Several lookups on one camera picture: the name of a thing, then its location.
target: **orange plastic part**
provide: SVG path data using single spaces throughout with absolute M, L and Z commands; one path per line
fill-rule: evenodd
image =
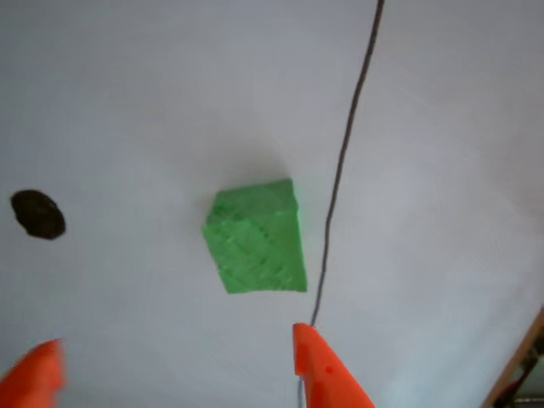
M 54 408 L 64 383 L 60 340 L 40 344 L 0 382 L 0 407 Z
M 375 408 L 317 330 L 297 323 L 292 335 L 295 374 L 304 381 L 308 408 Z

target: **green sponge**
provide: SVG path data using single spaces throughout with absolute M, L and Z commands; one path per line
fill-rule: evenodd
M 203 233 L 228 293 L 307 291 L 290 179 L 218 192 Z

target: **wooden edge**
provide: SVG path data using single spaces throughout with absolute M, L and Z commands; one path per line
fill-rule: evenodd
M 519 345 L 516 352 L 513 354 L 510 361 L 508 361 L 506 368 L 502 371 L 501 376 L 495 382 L 493 389 L 487 395 L 487 398 L 485 399 L 484 403 L 481 405 L 480 408 L 489 408 L 496 401 L 502 390 L 510 383 L 510 380 L 514 375 L 516 368 L 518 368 L 518 366 L 521 364 L 521 361 L 530 350 L 531 346 L 538 337 L 539 332 L 542 330 L 542 327 L 544 327 L 544 309 L 541 309 L 540 313 L 536 316 L 535 320 L 530 325 L 530 328 L 527 331 L 527 334 L 525 334 L 523 341 Z

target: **dark brown blob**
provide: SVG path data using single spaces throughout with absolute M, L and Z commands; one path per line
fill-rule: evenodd
M 65 218 L 57 204 L 36 190 L 22 190 L 11 197 L 15 217 L 26 233 L 44 240 L 54 240 L 66 231 Z

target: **black wire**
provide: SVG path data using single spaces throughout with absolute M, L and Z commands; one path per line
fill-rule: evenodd
M 385 0 L 377 0 L 376 13 L 374 14 L 374 22 L 372 24 L 371 35 L 366 45 L 365 59 L 363 59 L 363 66 L 361 67 L 359 80 L 355 86 L 354 96 L 351 99 L 351 107 L 349 108 L 348 123 L 346 124 L 346 131 L 343 136 L 342 148 L 340 149 L 340 155 L 338 157 L 337 172 L 334 178 L 334 185 L 332 186 L 331 203 L 329 204 L 329 211 L 326 215 L 325 221 L 325 245 L 323 247 L 323 260 L 321 262 L 321 274 L 320 282 L 317 286 L 317 295 L 315 297 L 314 313 L 312 313 L 312 319 L 310 325 L 315 326 L 317 321 L 317 315 L 321 306 L 321 295 L 323 294 L 323 286 L 325 284 L 326 266 L 329 258 L 329 243 L 331 237 L 331 222 L 334 215 L 334 209 L 337 205 L 338 187 L 340 186 L 340 179 L 342 178 L 343 164 L 346 158 L 346 152 L 348 150 L 349 140 L 351 139 L 351 129 L 354 125 L 355 112 L 357 111 L 357 105 L 359 104 L 360 92 L 365 83 L 366 74 L 371 64 L 372 53 L 376 45 L 377 33 L 380 28 L 380 22 L 382 20 L 383 5 Z M 298 407 L 303 408 L 303 382 L 298 381 Z

